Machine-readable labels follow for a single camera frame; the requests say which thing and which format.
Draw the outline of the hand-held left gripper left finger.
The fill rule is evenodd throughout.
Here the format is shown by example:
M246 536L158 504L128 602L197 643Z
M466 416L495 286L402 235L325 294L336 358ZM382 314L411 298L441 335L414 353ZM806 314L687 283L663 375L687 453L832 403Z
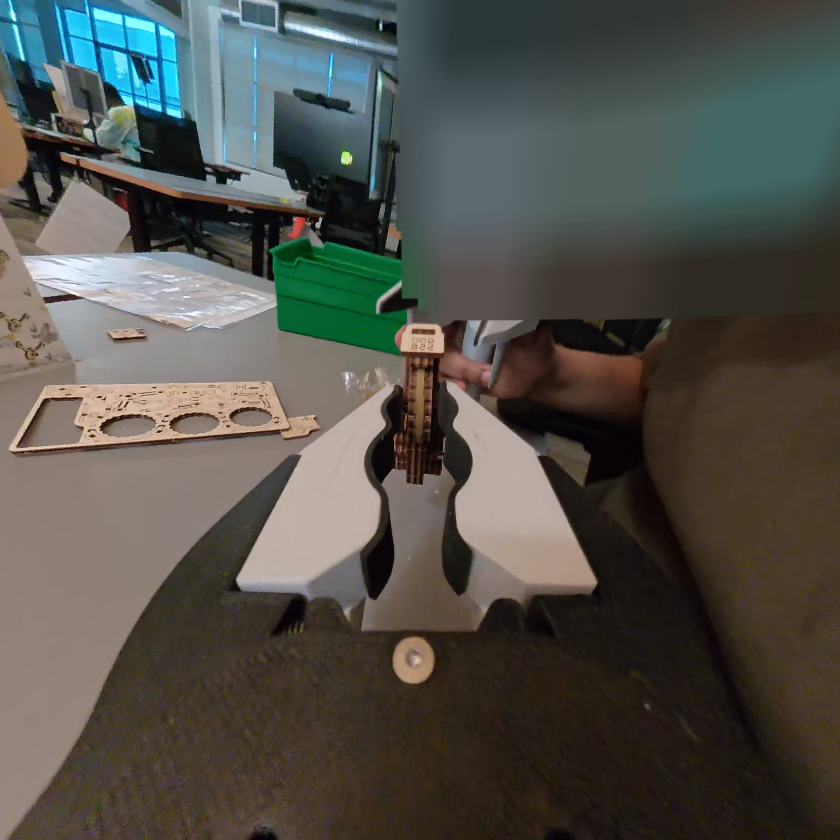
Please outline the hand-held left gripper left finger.
M389 502L403 390L380 390L289 458L290 474L236 584L309 601L376 599L394 564Z

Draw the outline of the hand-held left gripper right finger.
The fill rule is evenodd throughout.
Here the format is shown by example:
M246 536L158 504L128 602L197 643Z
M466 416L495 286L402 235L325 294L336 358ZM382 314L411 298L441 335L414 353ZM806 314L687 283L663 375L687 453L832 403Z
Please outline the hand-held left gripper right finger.
M485 615L496 602L526 612L541 596L594 594L597 579L537 451L449 383L440 386L446 509L444 577Z

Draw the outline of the small wooden puzzle model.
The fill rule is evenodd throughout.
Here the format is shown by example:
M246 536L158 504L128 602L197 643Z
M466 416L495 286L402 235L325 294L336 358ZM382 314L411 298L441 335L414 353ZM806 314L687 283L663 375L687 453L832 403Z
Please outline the small wooden puzzle model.
M445 350L443 330L436 324L412 323L403 331L402 414L394 435L395 468L411 485L439 476L445 434L438 422L439 363Z

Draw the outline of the grey desk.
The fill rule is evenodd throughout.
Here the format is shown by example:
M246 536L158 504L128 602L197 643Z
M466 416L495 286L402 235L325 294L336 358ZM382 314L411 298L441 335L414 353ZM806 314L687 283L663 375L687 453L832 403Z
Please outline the grey desk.
M48 384L271 382L322 430L357 402L341 373L402 365L281 332L266 311L184 331L86 300L48 305L73 362L2 383L1 832L57 772L152 595L194 543L303 439L279 435L51 455L7 448ZM107 331L144 329L114 342Z

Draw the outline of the background wooden edge desk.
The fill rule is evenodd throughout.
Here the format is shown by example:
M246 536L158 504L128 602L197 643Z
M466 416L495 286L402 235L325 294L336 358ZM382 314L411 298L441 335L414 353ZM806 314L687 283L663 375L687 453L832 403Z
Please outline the background wooden edge desk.
M294 217L302 217L309 224L318 222L322 217L320 211L298 200L263 196L231 185L100 161L72 152L62 152L59 157L73 166L79 175L95 175L100 181L126 192L129 233L136 253L147 254L153 250L150 216L145 205L152 199L167 198L181 202L186 205L187 216L217 221L227 218L229 210L236 208L246 211L246 223L250 227L250 272L256 277L273 281L268 253L278 246L281 228Z

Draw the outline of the person's right hand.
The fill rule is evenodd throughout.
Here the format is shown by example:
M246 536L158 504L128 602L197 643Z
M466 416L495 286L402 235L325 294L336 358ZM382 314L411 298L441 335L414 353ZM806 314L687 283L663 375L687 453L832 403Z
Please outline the person's right hand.
M551 321L540 321L534 331L511 341L497 373L492 374L490 362L478 362L462 354L466 323L450 323L443 327L440 379L470 396L487 395L501 400L528 396L552 373L555 347L552 327Z

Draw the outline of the green plastic bin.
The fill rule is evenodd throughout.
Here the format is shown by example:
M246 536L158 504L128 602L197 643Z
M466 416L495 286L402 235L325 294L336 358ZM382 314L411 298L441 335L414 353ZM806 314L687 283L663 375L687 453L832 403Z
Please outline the green plastic bin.
M376 311L402 279L399 260L306 238L280 244L270 256L280 331L399 354L395 336L405 313Z

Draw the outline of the small clear plastic bag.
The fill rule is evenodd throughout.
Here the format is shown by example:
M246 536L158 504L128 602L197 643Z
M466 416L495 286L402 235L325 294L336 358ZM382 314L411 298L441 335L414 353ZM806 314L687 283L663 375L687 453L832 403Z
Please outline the small clear plastic bag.
M361 402L371 399L383 390L391 390L393 382L382 367L361 374L351 371L341 373L343 389L348 397Z

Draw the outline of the tall black framed screen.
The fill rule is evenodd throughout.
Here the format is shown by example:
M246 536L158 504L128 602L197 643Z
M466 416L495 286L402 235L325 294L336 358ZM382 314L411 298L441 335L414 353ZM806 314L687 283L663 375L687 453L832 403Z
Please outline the tall black framed screen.
M371 146L371 197L381 201L381 220L375 251L382 256L396 198L396 160L399 151L398 82L385 69L378 69Z

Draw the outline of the large black monitor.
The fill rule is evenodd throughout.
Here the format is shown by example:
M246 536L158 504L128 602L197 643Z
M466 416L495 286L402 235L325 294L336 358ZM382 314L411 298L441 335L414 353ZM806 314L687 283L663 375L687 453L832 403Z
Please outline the large black monitor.
M334 175L366 183L371 174L372 115L341 111L274 94L272 164L304 165L310 176Z

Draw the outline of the clear plastic sleeve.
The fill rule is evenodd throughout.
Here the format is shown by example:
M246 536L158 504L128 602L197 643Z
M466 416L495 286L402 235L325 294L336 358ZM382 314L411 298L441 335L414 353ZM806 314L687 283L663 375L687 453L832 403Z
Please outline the clear plastic sleeve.
M274 293L140 256L27 256L24 262L42 286L183 330L222 329L277 306Z

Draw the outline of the wooden puzzle sheet round holes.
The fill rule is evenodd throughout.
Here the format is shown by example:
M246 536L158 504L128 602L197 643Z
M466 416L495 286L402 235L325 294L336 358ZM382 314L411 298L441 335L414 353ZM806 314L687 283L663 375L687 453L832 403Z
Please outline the wooden puzzle sheet round holes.
M288 436L292 429L267 381L47 385L8 450L91 452Z

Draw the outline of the white tilted panel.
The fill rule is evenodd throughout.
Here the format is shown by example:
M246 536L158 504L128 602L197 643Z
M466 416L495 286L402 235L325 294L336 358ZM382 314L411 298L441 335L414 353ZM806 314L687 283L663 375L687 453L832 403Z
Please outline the white tilted panel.
M72 181L36 247L52 256L112 255L130 234L130 216L88 184Z

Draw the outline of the printed instruction sheet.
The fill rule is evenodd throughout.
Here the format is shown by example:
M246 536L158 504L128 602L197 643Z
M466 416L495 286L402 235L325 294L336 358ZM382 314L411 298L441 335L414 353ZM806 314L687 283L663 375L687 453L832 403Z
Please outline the printed instruction sheet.
M1 221L1 381L72 361L14 239Z

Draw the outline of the grey monitor on stand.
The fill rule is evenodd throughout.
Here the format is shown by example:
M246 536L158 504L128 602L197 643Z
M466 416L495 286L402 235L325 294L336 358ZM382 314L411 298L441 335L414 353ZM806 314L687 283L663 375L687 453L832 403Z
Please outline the grey monitor on stand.
M100 75L65 60L60 62L60 70L72 118L84 125L98 124L105 119L109 105Z

